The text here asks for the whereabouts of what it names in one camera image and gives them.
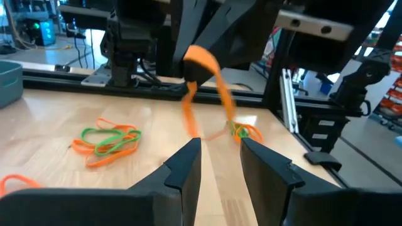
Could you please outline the red parts shelf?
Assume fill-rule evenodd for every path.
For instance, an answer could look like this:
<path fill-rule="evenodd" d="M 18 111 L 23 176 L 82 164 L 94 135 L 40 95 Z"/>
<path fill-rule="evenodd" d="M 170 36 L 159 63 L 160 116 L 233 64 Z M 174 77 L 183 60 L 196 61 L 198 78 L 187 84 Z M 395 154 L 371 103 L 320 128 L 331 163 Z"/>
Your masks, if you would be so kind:
<path fill-rule="evenodd" d="M 393 48 L 391 69 L 398 76 L 374 113 L 379 116 L 381 125 L 393 131 L 397 127 L 402 128 L 402 34 Z"/>

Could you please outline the black drawer cabinet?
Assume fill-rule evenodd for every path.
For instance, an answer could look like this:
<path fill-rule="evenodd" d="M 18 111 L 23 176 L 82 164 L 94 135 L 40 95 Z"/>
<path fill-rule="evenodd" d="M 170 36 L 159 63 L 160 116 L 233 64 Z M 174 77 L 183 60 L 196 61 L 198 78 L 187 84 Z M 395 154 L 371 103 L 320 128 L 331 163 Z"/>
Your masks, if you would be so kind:
<path fill-rule="evenodd" d="M 301 117 L 298 128 L 314 150 L 330 153 L 348 122 L 344 116 L 310 115 Z"/>

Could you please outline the grey-blue plastic basket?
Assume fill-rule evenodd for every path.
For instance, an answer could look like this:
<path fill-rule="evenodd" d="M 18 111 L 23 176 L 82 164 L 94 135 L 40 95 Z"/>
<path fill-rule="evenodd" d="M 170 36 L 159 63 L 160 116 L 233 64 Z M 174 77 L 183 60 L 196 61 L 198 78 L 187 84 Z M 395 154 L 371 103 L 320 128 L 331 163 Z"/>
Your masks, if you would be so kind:
<path fill-rule="evenodd" d="M 22 95 L 22 65 L 0 60 L 0 109 L 19 100 Z"/>

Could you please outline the black frame bracket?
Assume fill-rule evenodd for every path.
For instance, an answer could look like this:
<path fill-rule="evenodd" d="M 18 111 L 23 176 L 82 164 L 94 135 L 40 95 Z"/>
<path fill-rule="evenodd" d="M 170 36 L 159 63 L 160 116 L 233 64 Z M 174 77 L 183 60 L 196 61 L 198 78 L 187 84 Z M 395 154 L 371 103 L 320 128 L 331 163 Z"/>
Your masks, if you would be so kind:
<path fill-rule="evenodd" d="M 335 171 L 339 171 L 342 167 L 342 164 L 338 160 L 336 160 L 329 153 L 325 152 L 309 152 L 304 154 L 304 158 L 312 165 L 320 165 Z"/>

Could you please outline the black clamp mount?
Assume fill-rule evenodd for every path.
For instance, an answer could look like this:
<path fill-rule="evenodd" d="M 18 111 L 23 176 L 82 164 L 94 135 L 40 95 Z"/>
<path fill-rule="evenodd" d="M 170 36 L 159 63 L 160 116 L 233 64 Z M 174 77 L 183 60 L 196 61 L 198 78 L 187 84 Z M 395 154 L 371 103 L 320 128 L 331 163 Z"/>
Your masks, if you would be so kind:
<path fill-rule="evenodd" d="M 391 57 L 393 52 L 382 48 L 375 48 L 361 61 L 361 65 L 354 73 L 342 78 L 336 92 L 330 94 L 330 100 L 340 107 L 359 111 L 363 103 L 367 106 L 367 112 L 362 116 L 369 116 L 371 103 L 366 100 L 368 85 L 380 82 L 391 71 Z"/>

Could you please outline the silver aluminium post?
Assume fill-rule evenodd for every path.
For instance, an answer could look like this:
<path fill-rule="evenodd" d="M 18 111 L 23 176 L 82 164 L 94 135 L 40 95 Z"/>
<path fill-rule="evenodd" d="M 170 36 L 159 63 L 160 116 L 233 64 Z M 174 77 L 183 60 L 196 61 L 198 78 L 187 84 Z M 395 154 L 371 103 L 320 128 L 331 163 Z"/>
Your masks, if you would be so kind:
<path fill-rule="evenodd" d="M 282 69 L 282 74 L 280 76 L 280 92 L 285 126 L 291 133 L 298 134 L 298 119 L 293 95 L 293 86 L 289 71 L 285 68 Z"/>

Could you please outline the orange rubber band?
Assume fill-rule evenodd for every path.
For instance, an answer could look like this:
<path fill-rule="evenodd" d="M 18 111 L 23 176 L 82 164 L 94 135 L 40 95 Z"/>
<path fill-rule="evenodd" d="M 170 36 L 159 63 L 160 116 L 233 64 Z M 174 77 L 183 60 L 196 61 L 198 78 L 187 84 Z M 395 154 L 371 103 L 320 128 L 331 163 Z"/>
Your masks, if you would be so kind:
<path fill-rule="evenodd" d="M 128 133 L 137 129 L 132 124 L 116 124 L 103 117 L 99 117 L 98 119 L 96 119 L 95 124 L 99 129 L 114 129 L 124 133 Z"/>
<path fill-rule="evenodd" d="M 87 168 L 98 168 L 133 154 L 138 148 L 138 142 L 133 141 L 133 144 L 130 144 L 127 148 L 113 151 L 111 154 L 106 154 L 106 157 L 100 157 L 100 159 L 97 161 L 90 160 L 91 157 L 95 156 L 95 144 L 89 144 L 82 140 L 76 139 L 72 141 L 71 148 L 77 153 L 85 156 L 85 166 Z"/>
<path fill-rule="evenodd" d="M 17 180 L 23 184 L 22 188 L 41 188 L 41 185 L 36 182 L 35 180 L 32 180 L 31 178 L 25 177 L 23 175 L 19 174 L 10 174 L 6 175 L 0 180 L 0 197 L 3 197 L 7 195 L 9 192 L 6 189 L 6 183 L 9 180 Z"/>
<path fill-rule="evenodd" d="M 248 138 L 251 138 L 252 140 L 254 140 L 256 142 L 258 142 L 260 144 L 263 144 L 264 143 L 264 138 L 263 138 L 261 132 L 256 127 L 254 127 L 252 125 L 249 125 L 249 124 L 245 124 L 245 125 L 247 125 L 248 132 L 249 132 Z M 236 138 L 236 137 L 233 136 L 233 138 L 235 139 L 235 141 L 237 143 L 240 143 L 242 138 L 247 138 L 247 137 Z"/>
<path fill-rule="evenodd" d="M 221 69 L 215 56 L 201 46 L 190 45 L 183 59 L 195 63 L 196 66 L 201 66 L 201 68 L 212 73 L 216 79 L 217 91 L 220 95 L 220 100 L 225 109 L 227 119 L 232 121 L 236 115 L 236 105 L 231 91 L 227 88 L 227 84 L 222 78 Z M 192 111 L 192 100 L 197 92 L 198 84 L 196 81 L 187 80 L 186 85 L 188 92 L 182 99 L 185 129 L 191 137 L 198 137 L 197 123 Z"/>

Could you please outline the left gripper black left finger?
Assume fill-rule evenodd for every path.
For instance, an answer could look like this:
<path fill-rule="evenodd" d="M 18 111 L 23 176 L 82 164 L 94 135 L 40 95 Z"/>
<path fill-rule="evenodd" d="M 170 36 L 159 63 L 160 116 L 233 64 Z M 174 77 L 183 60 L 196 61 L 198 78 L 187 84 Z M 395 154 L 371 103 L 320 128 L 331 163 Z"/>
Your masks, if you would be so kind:
<path fill-rule="evenodd" d="M 202 145 L 191 139 L 126 189 L 27 188 L 0 198 L 0 226 L 194 226 Z"/>

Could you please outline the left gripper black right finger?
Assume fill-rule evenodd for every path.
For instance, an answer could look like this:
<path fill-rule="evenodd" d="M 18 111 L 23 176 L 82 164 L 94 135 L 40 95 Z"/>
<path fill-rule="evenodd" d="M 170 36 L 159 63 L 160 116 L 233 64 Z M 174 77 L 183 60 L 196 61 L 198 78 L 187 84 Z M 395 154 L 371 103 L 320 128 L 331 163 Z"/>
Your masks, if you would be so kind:
<path fill-rule="evenodd" d="M 402 190 L 338 187 L 250 138 L 240 156 L 259 226 L 402 226 Z"/>

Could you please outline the computer with glowing lights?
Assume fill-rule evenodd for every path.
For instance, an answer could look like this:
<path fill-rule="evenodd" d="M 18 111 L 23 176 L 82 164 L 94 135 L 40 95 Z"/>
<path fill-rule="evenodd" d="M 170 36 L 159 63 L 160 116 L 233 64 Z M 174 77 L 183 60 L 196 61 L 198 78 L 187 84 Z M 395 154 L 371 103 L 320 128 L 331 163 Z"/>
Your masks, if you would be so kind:
<path fill-rule="evenodd" d="M 23 37 L 28 44 L 37 46 L 51 46 L 56 43 L 55 29 L 52 19 L 30 19 L 22 20 L 21 29 Z"/>

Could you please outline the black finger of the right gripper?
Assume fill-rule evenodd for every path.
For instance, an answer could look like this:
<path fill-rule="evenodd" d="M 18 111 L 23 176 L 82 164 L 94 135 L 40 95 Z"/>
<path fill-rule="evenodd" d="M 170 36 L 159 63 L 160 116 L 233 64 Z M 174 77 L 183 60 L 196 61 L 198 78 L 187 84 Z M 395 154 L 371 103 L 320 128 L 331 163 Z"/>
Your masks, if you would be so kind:
<path fill-rule="evenodd" d="M 225 0 L 200 34 L 222 68 L 261 59 L 284 0 Z"/>
<path fill-rule="evenodd" d="M 217 10 L 214 0 L 171 0 L 171 31 L 176 39 L 172 58 L 175 77 L 204 83 L 210 75 L 183 61 L 190 45 L 194 44 Z"/>

